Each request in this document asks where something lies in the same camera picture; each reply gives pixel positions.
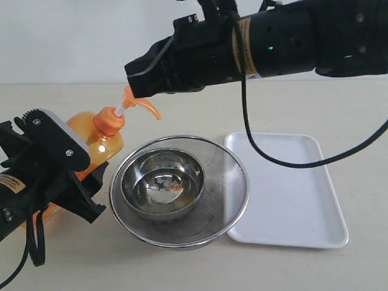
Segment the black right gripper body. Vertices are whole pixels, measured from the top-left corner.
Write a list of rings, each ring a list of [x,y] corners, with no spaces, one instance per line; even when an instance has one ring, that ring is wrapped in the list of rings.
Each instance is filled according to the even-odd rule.
[[[188,15],[173,21],[167,51],[164,93],[199,92],[209,85],[241,80],[233,54],[233,18],[198,21]]]

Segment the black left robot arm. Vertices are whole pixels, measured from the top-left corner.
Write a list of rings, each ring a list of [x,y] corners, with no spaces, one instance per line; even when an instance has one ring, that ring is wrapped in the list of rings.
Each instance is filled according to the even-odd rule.
[[[107,166],[108,162],[103,163],[82,181],[68,170],[51,176],[39,176],[21,169],[4,171],[4,175],[18,179],[23,185],[21,191],[16,192],[1,184],[1,239],[26,222],[29,208],[35,213],[51,202],[89,223],[94,222],[106,209],[92,197],[102,188]]]

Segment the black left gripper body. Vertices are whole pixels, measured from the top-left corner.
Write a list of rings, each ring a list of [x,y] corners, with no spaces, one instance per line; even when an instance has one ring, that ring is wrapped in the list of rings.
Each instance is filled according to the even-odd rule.
[[[96,204],[92,200],[95,194],[89,194],[78,178],[69,176],[63,186],[54,185],[49,193],[53,193],[54,197],[48,202],[48,209],[43,215],[43,220],[49,218],[58,207],[61,207],[92,223],[106,209],[106,206]]]

